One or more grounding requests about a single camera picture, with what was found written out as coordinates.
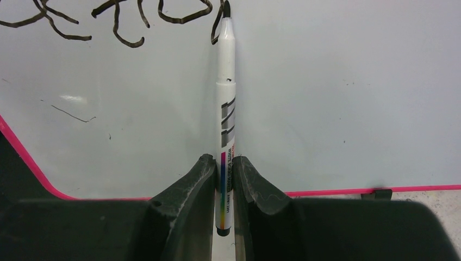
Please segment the pink-framed whiteboard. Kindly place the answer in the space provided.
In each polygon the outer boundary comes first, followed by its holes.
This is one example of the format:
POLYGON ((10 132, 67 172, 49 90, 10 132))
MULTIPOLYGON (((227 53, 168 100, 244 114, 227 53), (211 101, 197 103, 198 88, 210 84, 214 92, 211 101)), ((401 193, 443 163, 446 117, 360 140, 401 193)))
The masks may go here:
MULTIPOLYGON (((460 188, 460 1, 231 1, 236 155, 292 195, 460 188)), ((1 1, 1 130, 51 192, 150 197, 216 149, 219 1, 1 1)))

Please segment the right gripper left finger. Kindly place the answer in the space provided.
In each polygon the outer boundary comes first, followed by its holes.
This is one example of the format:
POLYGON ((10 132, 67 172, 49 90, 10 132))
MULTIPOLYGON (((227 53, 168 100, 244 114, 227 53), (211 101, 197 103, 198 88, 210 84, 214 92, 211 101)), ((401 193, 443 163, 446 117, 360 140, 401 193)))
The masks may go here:
POLYGON ((1 260, 211 260, 216 164, 148 200, 1 194, 1 260))

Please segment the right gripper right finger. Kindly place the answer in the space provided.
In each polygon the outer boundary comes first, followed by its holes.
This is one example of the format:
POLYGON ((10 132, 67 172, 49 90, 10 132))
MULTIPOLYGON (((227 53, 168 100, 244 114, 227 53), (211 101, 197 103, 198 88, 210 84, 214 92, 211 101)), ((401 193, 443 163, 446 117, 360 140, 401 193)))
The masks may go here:
POLYGON ((432 211, 392 200, 292 198, 233 159, 237 260, 458 260, 432 211))

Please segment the black whiteboard marker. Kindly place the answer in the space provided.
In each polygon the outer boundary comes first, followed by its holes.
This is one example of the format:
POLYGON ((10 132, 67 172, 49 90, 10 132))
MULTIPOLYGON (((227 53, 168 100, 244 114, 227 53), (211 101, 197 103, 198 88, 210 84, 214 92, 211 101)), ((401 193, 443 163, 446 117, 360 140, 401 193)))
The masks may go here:
POLYGON ((229 235, 233 218, 232 160, 235 154, 235 35, 228 1, 221 5, 217 37, 215 226, 219 236, 229 235))

